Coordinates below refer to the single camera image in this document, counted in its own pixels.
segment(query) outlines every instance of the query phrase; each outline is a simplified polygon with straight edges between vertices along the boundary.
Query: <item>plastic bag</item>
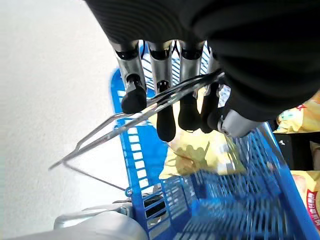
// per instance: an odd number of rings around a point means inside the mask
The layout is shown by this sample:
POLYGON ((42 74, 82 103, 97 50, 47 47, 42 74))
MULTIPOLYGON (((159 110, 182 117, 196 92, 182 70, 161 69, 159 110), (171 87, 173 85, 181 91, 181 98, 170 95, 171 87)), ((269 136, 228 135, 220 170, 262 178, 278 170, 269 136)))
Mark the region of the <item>plastic bag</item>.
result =
MULTIPOLYGON (((203 94, 198 91, 197 107, 201 112, 203 94)), ((160 179, 172 176, 192 174, 198 170, 206 170, 219 175, 245 172, 240 162, 237 146, 231 139, 218 131, 203 133, 200 129, 187 132, 179 128, 177 119, 180 105, 173 105, 174 119, 176 120, 175 138, 168 143, 169 148, 160 179)), ((153 126, 157 125, 157 116, 150 117, 153 126)))
POLYGON ((284 111, 277 118, 276 134, 312 133, 320 131, 320 91, 305 103, 284 111))
POLYGON ((320 171, 291 171, 303 203, 320 234, 320 171))

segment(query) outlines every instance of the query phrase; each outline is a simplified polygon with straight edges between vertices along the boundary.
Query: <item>black rubber tip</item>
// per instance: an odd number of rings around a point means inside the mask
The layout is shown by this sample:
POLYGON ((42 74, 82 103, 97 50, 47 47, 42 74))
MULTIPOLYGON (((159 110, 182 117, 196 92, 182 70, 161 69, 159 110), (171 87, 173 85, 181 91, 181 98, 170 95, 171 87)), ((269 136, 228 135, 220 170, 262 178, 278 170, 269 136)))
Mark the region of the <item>black rubber tip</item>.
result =
POLYGON ((211 133, 215 128, 208 124, 209 115, 214 113, 218 108, 219 98, 217 97, 218 84, 211 84, 210 93, 203 97, 202 108, 201 108, 201 131, 205 134, 211 133))
POLYGON ((171 142, 176 136, 176 123, 172 106, 167 106, 157 114, 156 131, 164 142, 171 142))
POLYGON ((212 111, 208 116, 207 125, 212 130, 218 131, 218 122, 221 119, 222 109, 222 107, 217 108, 215 111, 212 111))
POLYGON ((201 108, 201 131, 205 134, 209 134, 213 131, 211 127, 208 125, 208 117, 211 113, 211 108, 209 107, 210 105, 210 98, 208 96, 203 97, 203 102, 202 102, 202 108, 201 108))
POLYGON ((122 99, 121 108, 125 114, 136 114, 147 107, 147 95, 141 86, 128 92, 122 99))
POLYGON ((195 131, 200 128, 201 117, 197 109, 197 99, 189 93, 180 100, 178 117, 179 127, 185 131, 195 131))

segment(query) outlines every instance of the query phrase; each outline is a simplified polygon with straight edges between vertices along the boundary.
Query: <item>gray floor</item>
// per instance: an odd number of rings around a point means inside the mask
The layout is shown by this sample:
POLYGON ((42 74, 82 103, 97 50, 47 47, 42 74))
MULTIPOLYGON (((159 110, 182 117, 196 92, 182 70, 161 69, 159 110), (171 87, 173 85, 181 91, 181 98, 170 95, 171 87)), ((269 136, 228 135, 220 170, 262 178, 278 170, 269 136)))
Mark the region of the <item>gray floor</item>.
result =
MULTIPOLYGON (((63 213, 123 199, 62 167, 48 172, 113 113, 117 62, 84 1, 0 0, 0 28, 3 237, 50 230, 63 213)), ((128 186, 119 139, 77 165, 128 186)))

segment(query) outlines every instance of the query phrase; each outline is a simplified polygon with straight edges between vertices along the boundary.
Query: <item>silver metal tube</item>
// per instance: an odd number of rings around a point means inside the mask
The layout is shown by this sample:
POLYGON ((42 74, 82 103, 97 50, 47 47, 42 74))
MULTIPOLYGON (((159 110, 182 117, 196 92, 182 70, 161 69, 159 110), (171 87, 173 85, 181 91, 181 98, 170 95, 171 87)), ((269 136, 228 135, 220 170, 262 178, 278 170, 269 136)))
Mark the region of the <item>silver metal tube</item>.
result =
POLYGON ((150 54, 150 63, 152 68, 152 78, 154 84, 154 90, 158 94, 157 84, 160 81, 167 81, 169 86, 172 86, 172 53, 171 43, 168 41, 165 43, 152 43, 148 42, 149 51, 168 51, 168 57, 164 59, 156 59, 153 54, 150 54))

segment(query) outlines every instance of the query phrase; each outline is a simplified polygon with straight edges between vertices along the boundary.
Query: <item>blue basket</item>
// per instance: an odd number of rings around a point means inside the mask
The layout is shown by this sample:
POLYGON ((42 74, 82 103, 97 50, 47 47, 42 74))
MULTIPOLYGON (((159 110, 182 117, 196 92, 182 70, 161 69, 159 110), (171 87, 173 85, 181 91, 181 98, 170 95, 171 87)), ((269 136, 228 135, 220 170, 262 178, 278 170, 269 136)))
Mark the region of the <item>blue basket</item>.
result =
MULTIPOLYGON (((201 73, 207 69, 207 49, 201 73)), ((148 51, 142 61, 148 94, 154 96, 148 51)), ((179 81, 179 60, 172 59, 173 83, 179 81)), ((115 112, 121 112, 125 89, 116 70, 111 80, 115 112)), ((117 121, 121 126, 130 119, 117 121)), ((217 175, 199 171, 186 177, 159 180, 168 146, 156 129, 142 122, 121 136, 135 219, 155 240, 320 239, 300 198, 290 170, 280 162, 256 129, 234 139, 244 174, 217 175), (145 202, 158 201, 145 207, 145 202), (165 208, 150 211, 165 203, 165 208)))

